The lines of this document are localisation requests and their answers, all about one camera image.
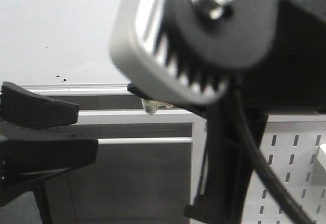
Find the black plastic part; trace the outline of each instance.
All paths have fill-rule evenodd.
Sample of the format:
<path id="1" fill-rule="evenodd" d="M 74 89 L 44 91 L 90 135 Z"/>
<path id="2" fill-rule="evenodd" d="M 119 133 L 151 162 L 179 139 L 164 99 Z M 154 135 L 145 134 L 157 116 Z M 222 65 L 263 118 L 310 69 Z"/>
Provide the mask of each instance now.
<path id="1" fill-rule="evenodd" d="M 45 129 L 77 122 L 79 105 L 29 92 L 14 83 L 3 82 L 3 120 L 30 129 Z"/>
<path id="2" fill-rule="evenodd" d="M 234 74 L 259 64 L 272 47 L 278 0 L 234 0 L 211 20 L 191 0 L 166 0 L 162 32 L 169 53 L 193 72 Z"/>
<path id="3" fill-rule="evenodd" d="M 245 107 L 267 114 L 325 114 L 325 47 L 325 18 L 280 1 L 273 50 L 243 76 Z"/>
<path id="4" fill-rule="evenodd" d="M 129 83 L 127 86 L 127 90 L 134 95 L 148 100 L 155 100 L 150 96 L 146 95 L 140 89 L 138 89 L 133 83 Z M 174 104 L 174 106 L 186 109 L 200 117 L 206 118 L 206 106 L 198 106 L 198 105 L 189 105 L 189 104 Z"/>
<path id="5" fill-rule="evenodd" d="M 96 139 L 34 131 L 4 121 L 0 132 L 0 206 L 96 159 Z"/>
<path id="6" fill-rule="evenodd" d="M 41 183 L 33 190 L 37 207 L 43 224 L 52 224 L 52 217 L 47 199 L 44 183 Z"/>
<path id="7" fill-rule="evenodd" d="M 194 204 L 184 210 L 185 216 L 209 224 L 241 223 L 253 171 L 235 133 L 237 125 L 232 124 L 227 111 L 230 112 L 230 108 L 221 104 L 207 108 L 207 140 L 201 181 Z M 255 137 L 257 142 L 261 142 L 267 117 L 250 114 Z"/>

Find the pegboard slot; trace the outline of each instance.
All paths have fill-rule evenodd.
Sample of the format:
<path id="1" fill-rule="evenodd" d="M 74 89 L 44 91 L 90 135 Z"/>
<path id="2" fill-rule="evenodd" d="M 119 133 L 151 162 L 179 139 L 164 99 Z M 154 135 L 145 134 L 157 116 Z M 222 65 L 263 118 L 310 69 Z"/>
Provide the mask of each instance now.
<path id="1" fill-rule="evenodd" d="M 314 164 L 315 160 L 316 160 L 316 155 L 315 154 L 311 155 L 310 164 Z"/>
<path id="2" fill-rule="evenodd" d="M 267 189 L 264 189 L 262 198 L 265 199 L 267 195 Z"/>
<path id="3" fill-rule="evenodd" d="M 301 199 L 304 199 L 306 197 L 307 190 L 304 189 L 301 194 Z"/>
<path id="4" fill-rule="evenodd" d="M 326 165 L 326 121 L 268 123 L 260 146 L 266 163 L 298 201 L 298 208 L 318 224 L 326 224 L 325 172 L 317 165 L 323 146 Z M 257 175 L 248 193 L 242 223 L 292 224 Z"/>
<path id="5" fill-rule="evenodd" d="M 290 172 L 286 173 L 285 182 L 289 182 L 290 181 L 290 176 L 291 176 L 291 173 Z"/>
<path id="6" fill-rule="evenodd" d="M 326 188 L 324 188 L 321 192 L 321 196 L 320 196 L 321 199 L 325 197 L 325 193 L 326 193 Z"/>
<path id="7" fill-rule="evenodd" d="M 294 154 L 291 154 L 289 164 L 293 164 L 293 161 L 294 161 Z"/>
<path id="8" fill-rule="evenodd" d="M 294 142 L 293 142 L 293 146 L 297 146 L 297 142 L 299 141 L 299 135 L 295 135 L 294 137 Z"/>
<path id="9" fill-rule="evenodd" d="M 276 145 L 276 138 L 277 138 L 277 135 L 274 135 L 273 139 L 271 140 L 271 146 L 272 147 L 275 147 L 275 145 Z"/>
<path id="10" fill-rule="evenodd" d="M 321 135 L 318 135 L 318 136 L 317 136 L 317 140 L 316 140 L 316 144 L 315 144 L 315 146 L 319 146 L 319 144 L 320 144 L 320 139 L 321 139 Z"/>
<path id="11" fill-rule="evenodd" d="M 311 177 L 311 172 L 308 172 L 306 176 L 306 182 L 310 181 L 310 177 Z"/>
<path id="12" fill-rule="evenodd" d="M 264 213 L 264 206 L 260 206 L 259 214 L 262 215 Z"/>
<path id="13" fill-rule="evenodd" d="M 270 154 L 270 155 L 269 155 L 269 158 L 268 158 L 268 165 L 271 165 L 272 162 L 273 162 L 273 155 Z"/>
<path id="14" fill-rule="evenodd" d="M 320 209 L 321 209 L 321 205 L 318 205 L 317 210 L 316 210 L 316 214 L 320 213 Z"/>

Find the small plastic piece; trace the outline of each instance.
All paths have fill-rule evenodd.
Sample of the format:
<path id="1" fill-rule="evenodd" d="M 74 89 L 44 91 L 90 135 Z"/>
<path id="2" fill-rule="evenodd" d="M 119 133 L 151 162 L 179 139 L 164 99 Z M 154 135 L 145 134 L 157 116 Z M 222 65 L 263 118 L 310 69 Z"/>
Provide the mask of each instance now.
<path id="1" fill-rule="evenodd" d="M 317 160 L 322 165 L 322 167 L 326 170 L 326 144 L 322 144 L 319 146 Z"/>
<path id="2" fill-rule="evenodd" d="M 166 108 L 172 108 L 173 105 L 169 103 L 164 103 L 164 102 L 158 102 L 155 100 L 148 100 L 148 99 L 143 99 L 142 98 L 142 104 L 145 112 L 149 115 L 153 115 L 156 113 L 157 108 L 160 106 L 165 106 Z"/>

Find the white wall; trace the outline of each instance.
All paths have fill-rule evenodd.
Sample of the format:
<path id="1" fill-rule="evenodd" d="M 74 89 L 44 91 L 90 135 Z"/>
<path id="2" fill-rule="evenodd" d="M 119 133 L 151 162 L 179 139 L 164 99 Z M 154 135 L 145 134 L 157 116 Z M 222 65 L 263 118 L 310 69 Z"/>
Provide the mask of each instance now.
<path id="1" fill-rule="evenodd" d="M 128 82 L 108 56 L 119 1 L 0 0 L 0 81 Z"/>

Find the pegboard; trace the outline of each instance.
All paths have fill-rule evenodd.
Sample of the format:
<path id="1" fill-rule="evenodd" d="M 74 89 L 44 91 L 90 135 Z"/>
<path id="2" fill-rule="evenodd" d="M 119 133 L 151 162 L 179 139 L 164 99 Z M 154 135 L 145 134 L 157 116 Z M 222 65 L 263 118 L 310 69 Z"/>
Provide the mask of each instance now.
<path id="1" fill-rule="evenodd" d="M 269 122 L 261 150 L 288 191 L 315 224 L 326 223 L 326 172 L 317 161 L 326 122 Z M 292 224 L 253 173 L 243 224 Z"/>

